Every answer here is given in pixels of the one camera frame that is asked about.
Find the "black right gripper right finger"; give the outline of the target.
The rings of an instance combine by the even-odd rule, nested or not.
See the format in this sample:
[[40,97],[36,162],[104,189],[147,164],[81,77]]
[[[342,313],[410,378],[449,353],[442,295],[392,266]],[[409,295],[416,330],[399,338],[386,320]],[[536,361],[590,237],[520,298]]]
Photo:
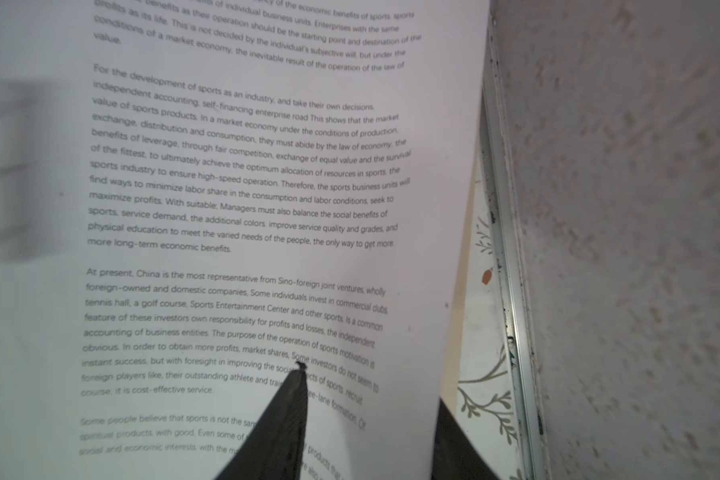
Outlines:
[[473,447],[454,415],[440,400],[435,430],[432,480],[498,480]]

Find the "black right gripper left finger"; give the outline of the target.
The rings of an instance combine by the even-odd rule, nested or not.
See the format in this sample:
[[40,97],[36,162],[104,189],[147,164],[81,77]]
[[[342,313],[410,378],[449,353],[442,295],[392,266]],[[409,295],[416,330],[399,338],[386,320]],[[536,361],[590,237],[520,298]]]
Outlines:
[[221,480],[297,480],[301,477],[308,419],[307,366],[297,363],[221,470]]

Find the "white printed paper sheet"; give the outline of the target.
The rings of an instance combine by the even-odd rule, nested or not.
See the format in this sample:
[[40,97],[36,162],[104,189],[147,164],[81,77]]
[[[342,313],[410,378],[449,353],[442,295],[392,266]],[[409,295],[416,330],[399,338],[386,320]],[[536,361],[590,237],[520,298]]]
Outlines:
[[426,479],[486,1],[0,1],[0,479]]

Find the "beige paper folder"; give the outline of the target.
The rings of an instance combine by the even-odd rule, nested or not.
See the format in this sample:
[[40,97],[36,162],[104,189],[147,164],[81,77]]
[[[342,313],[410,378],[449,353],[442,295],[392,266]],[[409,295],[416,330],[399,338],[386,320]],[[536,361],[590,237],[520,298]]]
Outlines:
[[460,236],[461,248],[453,301],[450,307],[450,321],[445,350],[444,375],[441,385],[441,399],[451,413],[457,413],[458,381],[461,373],[462,345],[466,321],[466,297],[469,278],[472,220],[474,215],[475,186],[479,182],[480,154],[476,153],[472,164],[471,183],[467,196],[467,207]]

